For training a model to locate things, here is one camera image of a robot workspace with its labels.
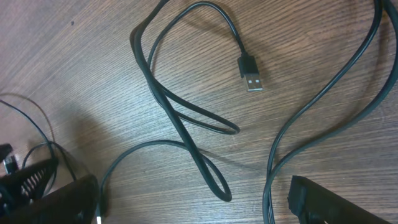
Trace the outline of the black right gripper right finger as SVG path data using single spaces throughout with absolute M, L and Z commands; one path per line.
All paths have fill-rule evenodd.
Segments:
M 389 224 L 302 176 L 292 177 L 288 202 L 290 211 L 300 223 Z

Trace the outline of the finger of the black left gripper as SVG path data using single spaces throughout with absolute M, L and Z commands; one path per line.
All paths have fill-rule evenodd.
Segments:
M 1 177 L 1 215 L 41 199 L 57 166 L 57 159 L 47 159 Z

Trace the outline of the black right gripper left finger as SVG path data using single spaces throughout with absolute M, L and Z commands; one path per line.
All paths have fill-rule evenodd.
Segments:
M 86 175 L 1 217 L 1 224 L 90 224 L 99 202 L 97 178 Z

